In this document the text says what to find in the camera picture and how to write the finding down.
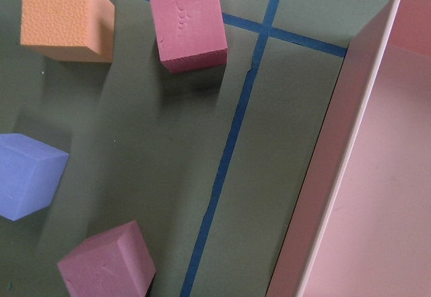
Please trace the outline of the light blue foam block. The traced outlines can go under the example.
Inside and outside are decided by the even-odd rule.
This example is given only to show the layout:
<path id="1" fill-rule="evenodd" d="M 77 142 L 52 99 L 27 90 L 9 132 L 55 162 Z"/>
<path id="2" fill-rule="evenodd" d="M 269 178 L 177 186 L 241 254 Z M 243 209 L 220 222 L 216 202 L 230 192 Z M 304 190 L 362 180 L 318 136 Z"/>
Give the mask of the light blue foam block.
<path id="1" fill-rule="evenodd" d="M 69 154 L 20 133 L 1 134 L 1 216 L 19 220 L 48 207 Z"/>

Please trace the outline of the red foam block near orange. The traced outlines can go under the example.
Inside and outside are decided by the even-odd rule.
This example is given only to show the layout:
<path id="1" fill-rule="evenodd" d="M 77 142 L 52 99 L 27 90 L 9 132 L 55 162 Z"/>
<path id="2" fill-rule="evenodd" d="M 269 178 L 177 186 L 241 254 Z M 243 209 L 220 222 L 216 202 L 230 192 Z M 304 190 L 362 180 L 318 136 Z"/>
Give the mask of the red foam block near orange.
<path id="1" fill-rule="evenodd" d="M 220 0 L 150 0 L 161 63 L 171 73 L 225 65 Z"/>

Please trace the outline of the red foam block outer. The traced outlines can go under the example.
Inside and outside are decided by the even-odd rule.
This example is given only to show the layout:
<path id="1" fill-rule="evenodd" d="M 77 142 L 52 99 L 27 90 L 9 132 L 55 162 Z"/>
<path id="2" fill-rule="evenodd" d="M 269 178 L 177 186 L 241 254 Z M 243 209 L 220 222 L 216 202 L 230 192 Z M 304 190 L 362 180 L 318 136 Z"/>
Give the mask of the red foam block outer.
<path id="1" fill-rule="evenodd" d="M 70 296 L 146 296 L 156 274 L 136 221 L 84 240 L 57 267 Z"/>

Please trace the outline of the pink plastic tray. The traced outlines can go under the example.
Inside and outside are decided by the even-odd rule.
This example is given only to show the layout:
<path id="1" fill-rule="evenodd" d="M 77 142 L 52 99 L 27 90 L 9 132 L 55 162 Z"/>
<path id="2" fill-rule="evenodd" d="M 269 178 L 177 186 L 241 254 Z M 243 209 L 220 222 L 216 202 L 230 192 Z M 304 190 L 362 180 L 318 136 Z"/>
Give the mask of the pink plastic tray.
<path id="1" fill-rule="evenodd" d="M 430 295 L 430 0 L 350 42 L 267 295 Z"/>

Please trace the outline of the orange foam block right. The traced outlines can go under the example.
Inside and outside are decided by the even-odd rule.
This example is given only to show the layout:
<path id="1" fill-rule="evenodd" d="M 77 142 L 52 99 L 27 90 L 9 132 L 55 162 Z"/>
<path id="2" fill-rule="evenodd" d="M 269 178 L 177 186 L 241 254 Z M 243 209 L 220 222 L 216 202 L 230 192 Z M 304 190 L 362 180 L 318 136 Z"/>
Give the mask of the orange foam block right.
<path id="1" fill-rule="evenodd" d="M 110 0 L 22 0 L 20 43 L 57 61 L 110 63 L 114 12 Z"/>

